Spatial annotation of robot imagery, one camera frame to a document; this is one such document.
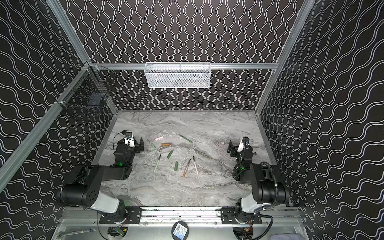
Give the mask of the pink pen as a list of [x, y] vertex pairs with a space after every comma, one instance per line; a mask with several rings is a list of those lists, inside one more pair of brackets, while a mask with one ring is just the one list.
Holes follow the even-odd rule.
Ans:
[[198, 175], [199, 171], [198, 171], [198, 167], [197, 167], [195, 156], [193, 156], [193, 163], [194, 163], [194, 168], [195, 168], [196, 174]]

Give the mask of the orange pen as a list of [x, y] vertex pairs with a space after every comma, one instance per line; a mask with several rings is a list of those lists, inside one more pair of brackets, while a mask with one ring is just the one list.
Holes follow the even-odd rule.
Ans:
[[186, 177], [186, 174], [187, 174], [187, 172], [188, 172], [190, 163], [191, 163], [191, 159], [188, 160], [188, 162], [187, 162], [187, 164], [186, 164], [186, 166], [185, 166], [185, 170], [184, 170], [184, 173], [183, 173], [183, 178]]

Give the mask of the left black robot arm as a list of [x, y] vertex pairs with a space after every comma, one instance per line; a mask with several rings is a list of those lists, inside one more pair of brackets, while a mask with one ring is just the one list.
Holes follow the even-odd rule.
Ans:
[[63, 182], [57, 194], [59, 202], [68, 207], [90, 209], [101, 214], [101, 224], [126, 224], [133, 222], [130, 210], [121, 199], [100, 191], [102, 182], [127, 180], [133, 170], [136, 154], [145, 150], [144, 140], [133, 136], [118, 141], [115, 163], [111, 166], [77, 165]]

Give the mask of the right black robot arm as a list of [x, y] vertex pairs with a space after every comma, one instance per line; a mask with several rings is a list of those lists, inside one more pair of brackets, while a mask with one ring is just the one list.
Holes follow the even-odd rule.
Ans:
[[238, 145], [229, 142], [227, 153], [236, 159], [232, 178], [239, 184], [250, 185], [252, 191], [234, 207], [221, 209], [222, 224], [260, 225], [262, 211], [289, 204], [289, 191], [278, 166], [253, 163], [256, 153], [249, 138], [243, 137]]

